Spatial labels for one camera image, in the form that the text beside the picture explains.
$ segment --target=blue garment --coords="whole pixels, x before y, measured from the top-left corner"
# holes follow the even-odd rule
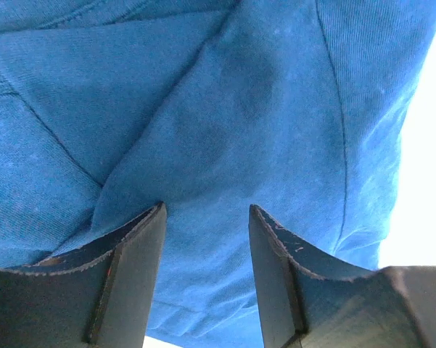
[[[251,203],[377,267],[436,1],[0,1],[0,267],[158,201],[149,336],[261,347]]]

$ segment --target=wrinkled fabric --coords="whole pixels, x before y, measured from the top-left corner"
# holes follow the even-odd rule
[[[249,205],[376,268],[435,30],[424,0],[0,1],[0,267],[164,201],[147,334],[263,346]]]

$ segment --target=blue cloth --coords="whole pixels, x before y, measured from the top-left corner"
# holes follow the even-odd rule
[[[251,203],[377,267],[436,1],[0,1],[0,267],[158,201],[148,334],[261,347]]]

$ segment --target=blue towel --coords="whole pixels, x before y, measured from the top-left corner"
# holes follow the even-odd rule
[[[263,346],[252,203],[377,267],[436,1],[0,1],[0,267],[158,201],[149,336]]]

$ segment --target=blue denim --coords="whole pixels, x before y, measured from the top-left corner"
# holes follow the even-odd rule
[[[377,267],[436,1],[0,1],[0,267],[158,201],[149,336],[263,345],[251,203]]]

